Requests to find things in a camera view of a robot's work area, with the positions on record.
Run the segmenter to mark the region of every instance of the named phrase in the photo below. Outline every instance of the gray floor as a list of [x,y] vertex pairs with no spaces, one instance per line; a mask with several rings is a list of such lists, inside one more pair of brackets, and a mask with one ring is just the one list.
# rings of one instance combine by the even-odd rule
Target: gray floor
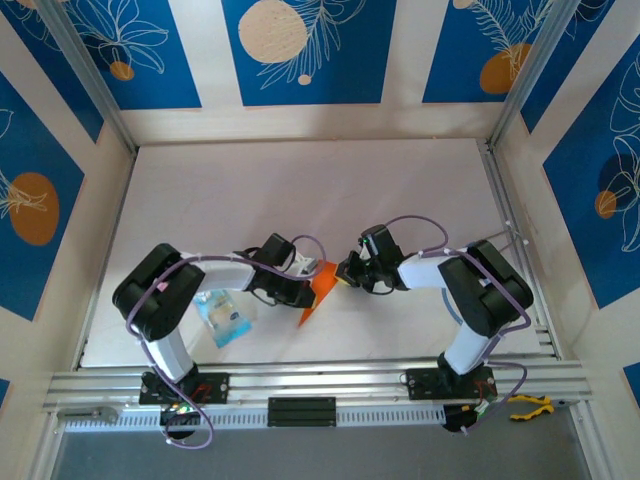
[[589,478],[569,412],[528,423],[501,412],[473,436],[440,427],[222,430],[188,452],[153,433],[67,434],[54,479]]

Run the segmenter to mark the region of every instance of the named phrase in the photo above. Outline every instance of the metal bracket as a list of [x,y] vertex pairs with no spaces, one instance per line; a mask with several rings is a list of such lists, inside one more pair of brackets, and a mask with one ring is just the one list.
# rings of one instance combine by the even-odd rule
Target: metal bracket
[[110,425],[118,423],[118,412],[111,407],[64,408],[58,411],[58,420],[91,420]]
[[455,400],[472,402],[478,398],[496,396],[493,370],[481,367],[473,375],[446,381],[439,368],[411,368],[406,371],[406,386],[410,400]]
[[[229,392],[228,373],[202,373],[199,372],[192,379],[193,390],[187,390],[189,396],[202,405],[225,404]],[[153,372],[142,374],[142,387],[140,388],[140,405],[166,405],[181,402],[173,390]]]

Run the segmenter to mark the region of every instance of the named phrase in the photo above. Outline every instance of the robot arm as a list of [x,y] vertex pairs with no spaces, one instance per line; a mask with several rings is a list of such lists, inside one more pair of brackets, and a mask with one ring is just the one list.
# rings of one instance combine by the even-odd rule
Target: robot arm
[[[295,255],[287,270],[292,275],[310,274],[317,265],[314,259],[296,255],[293,245],[277,234],[271,235],[261,248],[251,250],[252,256],[247,251],[227,256],[281,267],[291,255]],[[114,305],[127,318],[164,271],[190,256],[181,254],[168,244],[158,245],[118,286],[113,295]],[[296,308],[310,308],[315,302],[315,293],[308,280],[282,278],[246,263],[200,261],[182,266],[153,292],[132,322],[155,363],[175,383],[189,375],[197,375],[197,367],[187,352],[178,324],[196,293],[219,289],[263,290],[275,303]]]
[[[384,225],[365,230],[359,240],[361,251],[352,251],[336,271],[336,276],[353,287],[375,293],[376,283],[389,289],[448,288],[464,320],[453,343],[441,355],[441,369],[453,377],[472,372],[482,360],[500,329],[516,320],[519,313],[463,257],[403,255]],[[522,277],[496,248],[486,240],[464,251],[480,262],[523,307],[533,303],[533,294]]]

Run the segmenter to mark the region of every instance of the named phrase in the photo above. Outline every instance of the beige circle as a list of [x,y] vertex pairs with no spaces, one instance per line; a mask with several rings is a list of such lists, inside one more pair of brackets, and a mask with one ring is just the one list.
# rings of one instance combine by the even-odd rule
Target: beige circle
[[262,63],[291,60],[307,44],[307,27],[291,5],[260,0],[240,19],[240,43],[251,58]]
[[459,10],[469,8],[476,0],[453,0],[453,6]]
[[298,77],[298,83],[302,86],[309,85],[311,83],[311,77],[309,75],[300,75]]
[[[58,0],[58,3],[68,2],[69,0]],[[36,6],[33,4],[33,0],[16,0],[20,5],[23,5],[31,10],[35,10]]]

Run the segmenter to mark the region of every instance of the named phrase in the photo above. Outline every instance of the yellow pliers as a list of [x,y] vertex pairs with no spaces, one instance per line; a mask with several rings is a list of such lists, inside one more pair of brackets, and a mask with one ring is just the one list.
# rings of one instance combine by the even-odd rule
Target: yellow pliers
[[578,403],[575,401],[570,402],[566,400],[551,400],[551,397],[547,396],[530,397],[529,395],[514,395],[508,400],[508,402],[529,402],[540,405],[540,408],[534,410],[531,413],[527,413],[526,415],[511,415],[509,419],[513,420],[514,422],[527,422],[535,417],[542,415],[543,413],[551,414],[556,411],[556,408],[566,408]]

